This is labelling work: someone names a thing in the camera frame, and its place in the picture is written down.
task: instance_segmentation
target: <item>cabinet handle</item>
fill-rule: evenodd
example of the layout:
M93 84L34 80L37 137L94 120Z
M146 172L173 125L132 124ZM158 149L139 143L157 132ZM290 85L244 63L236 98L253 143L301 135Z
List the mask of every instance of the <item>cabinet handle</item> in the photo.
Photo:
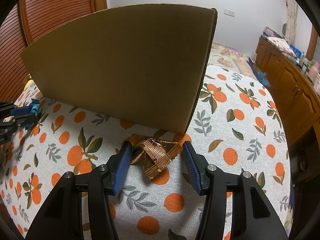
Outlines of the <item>cabinet handle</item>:
M298 92L296 93L296 95L294 96L294 98L296 98L296 96L299 94L300 92L300 89L298 89Z
M294 87L294 89L292 90L292 95L293 95L293 93L294 93L294 91L296 90L296 88L297 88L298 86L296 85L295 87Z

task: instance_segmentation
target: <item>wall switch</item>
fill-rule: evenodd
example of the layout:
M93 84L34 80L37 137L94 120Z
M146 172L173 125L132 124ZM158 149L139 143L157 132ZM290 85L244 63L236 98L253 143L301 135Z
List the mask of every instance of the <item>wall switch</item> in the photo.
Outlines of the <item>wall switch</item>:
M232 17L235 17L236 13L234 11L230 11L229 15L232 16Z
M224 14L232 16L232 17L236 16L236 13L234 11L230 11L230 10L227 10L227 9L224 10Z

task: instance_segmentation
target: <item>copper foil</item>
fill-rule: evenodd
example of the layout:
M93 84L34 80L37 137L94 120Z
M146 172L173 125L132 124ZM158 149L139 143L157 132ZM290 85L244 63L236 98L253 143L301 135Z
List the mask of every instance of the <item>copper foil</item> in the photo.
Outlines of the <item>copper foil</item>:
M128 140L132 143L131 164L143 161L143 171L152 179L161 172L181 152L179 143L133 134Z

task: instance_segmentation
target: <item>cardboard flap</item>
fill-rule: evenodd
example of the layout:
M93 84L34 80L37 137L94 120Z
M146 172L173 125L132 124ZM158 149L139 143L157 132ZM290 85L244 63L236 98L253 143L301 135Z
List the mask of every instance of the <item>cardboard flap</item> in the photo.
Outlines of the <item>cardboard flap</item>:
M112 8L51 31L20 56L46 97L183 133L216 21L215 9L188 5Z

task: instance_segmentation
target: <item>wooden wardrobe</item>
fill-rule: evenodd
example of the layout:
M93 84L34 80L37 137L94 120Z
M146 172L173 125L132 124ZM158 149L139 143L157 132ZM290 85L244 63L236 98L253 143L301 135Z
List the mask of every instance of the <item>wooden wardrobe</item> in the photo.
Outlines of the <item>wooden wardrobe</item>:
M14 101L28 74L19 56L33 41L81 16L107 8L106 0L20 0L0 27L0 101Z

